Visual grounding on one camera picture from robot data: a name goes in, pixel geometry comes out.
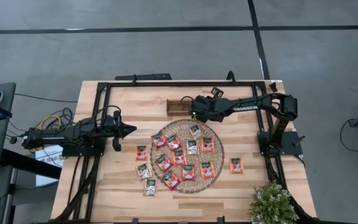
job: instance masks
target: snack packet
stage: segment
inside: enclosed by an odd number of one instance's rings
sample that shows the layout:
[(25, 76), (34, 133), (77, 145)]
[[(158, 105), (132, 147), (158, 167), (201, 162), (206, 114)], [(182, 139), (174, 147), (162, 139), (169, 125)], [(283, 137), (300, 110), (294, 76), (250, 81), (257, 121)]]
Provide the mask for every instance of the snack packet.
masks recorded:
[(195, 180), (196, 172), (194, 165), (184, 165), (181, 170), (181, 179), (182, 180)]
[(214, 164), (212, 161), (202, 162), (200, 164), (200, 169), (203, 179), (215, 177)]
[(148, 146), (136, 146), (135, 161), (147, 161)]
[(183, 152), (183, 149), (177, 149), (172, 152), (173, 165), (181, 166), (187, 164), (186, 154)]
[(171, 151), (175, 151), (176, 149), (181, 148), (181, 143), (178, 139), (178, 136), (174, 134), (173, 136), (170, 136), (168, 139), (168, 146), (171, 149)]
[(230, 173), (231, 174), (243, 174), (244, 167), (242, 166), (241, 158), (232, 158), (229, 160), (230, 162)]
[(201, 145), (203, 152), (214, 152), (214, 138), (201, 138)]
[(198, 154), (198, 146), (196, 140), (187, 141), (187, 154), (188, 155), (197, 155)]
[(168, 171), (163, 177), (163, 182), (169, 187), (170, 190), (175, 189), (180, 184), (180, 179), (172, 172)]
[(193, 136), (194, 140), (201, 138), (202, 133), (197, 125), (190, 127), (190, 132), (191, 132), (191, 135)]
[(137, 175), (140, 181), (148, 179), (152, 176), (152, 173), (147, 164), (142, 164), (136, 167)]
[(157, 196), (157, 183), (155, 180), (147, 179), (144, 185), (144, 196)]
[(165, 140), (165, 137), (162, 135), (162, 133), (153, 135), (152, 140), (153, 140), (153, 143), (155, 144), (156, 149), (159, 149), (159, 148), (167, 145), (167, 140)]
[(165, 154), (162, 154), (154, 162), (161, 168), (162, 172), (166, 172), (173, 166), (173, 163), (171, 162), (171, 160), (168, 159), (167, 155)]

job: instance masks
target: green plant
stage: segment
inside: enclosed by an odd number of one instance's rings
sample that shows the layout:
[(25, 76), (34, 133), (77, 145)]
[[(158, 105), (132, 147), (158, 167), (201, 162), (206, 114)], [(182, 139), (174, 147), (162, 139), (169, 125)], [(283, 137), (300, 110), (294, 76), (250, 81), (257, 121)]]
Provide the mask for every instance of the green plant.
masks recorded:
[(276, 182), (254, 187), (254, 202), (250, 205), (250, 216), (254, 222), (265, 224), (294, 223), (298, 216), (290, 204), (290, 194)]

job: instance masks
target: wooden tabletop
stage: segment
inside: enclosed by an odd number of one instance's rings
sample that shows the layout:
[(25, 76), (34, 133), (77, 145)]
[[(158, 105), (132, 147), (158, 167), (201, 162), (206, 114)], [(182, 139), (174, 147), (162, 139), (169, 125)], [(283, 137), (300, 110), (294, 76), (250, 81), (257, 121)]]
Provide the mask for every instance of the wooden tabletop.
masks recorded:
[[(91, 116), (97, 84), (98, 82), (93, 81), (83, 82), (75, 122)], [(219, 88), (224, 91), (225, 98), (252, 97), (251, 87)], [(151, 145), (151, 135), (158, 133), (174, 120), (186, 118), (167, 116), (166, 99), (180, 100), (185, 95), (193, 98), (197, 95), (210, 95), (211, 89), (212, 87), (208, 86), (111, 89), (110, 105), (120, 107), (123, 122), (137, 126), (137, 131), (121, 140), (121, 152), (114, 151), (112, 139), (108, 139), (106, 143), (106, 151), (99, 165), (92, 222), (130, 222), (132, 218), (139, 218), (141, 222), (213, 222), (216, 221), (216, 217), (223, 215), (226, 221), (250, 221), (248, 208), (252, 202), (250, 195), (254, 191), (253, 187), (266, 184), (268, 179), (264, 158), (260, 155), (257, 142), (259, 127), (255, 111), (233, 113), (222, 123), (206, 123), (221, 139), (225, 152), (223, 170), (210, 188), (196, 194), (182, 194), (170, 191), (157, 181), (158, 197), (144, 197), (144, 182), (139, 181), (135, 172), (135, 166), (142, 163), (134, 160), (135, 146)], [(285, 92), (282, 82), (277, 83), (277, 89), (280, 93)], [(108, 108), (108, 114), (112, 114), (113, 111), (114, 108)], [(265, 127), (268, 127), (265, 113), (262, 114)], [(229, 158), (233, 157), (242, 158), (244, 174), (230, 174)], [(294, 156), (282, 156), (282, 161), (290, 193), (307, 213), (315, 217), (316, 212), (303, 164)], [(57, 217), (67, 205), (75, 162), (76, 157), (70, 157), (64, 162), (51, 218)], [(76, 172), (73, 195), (78, 187), (80, 169), (81, 165)], [(87, 198), (87, 195), (83, 197), (80, 218), (85, 215)]]

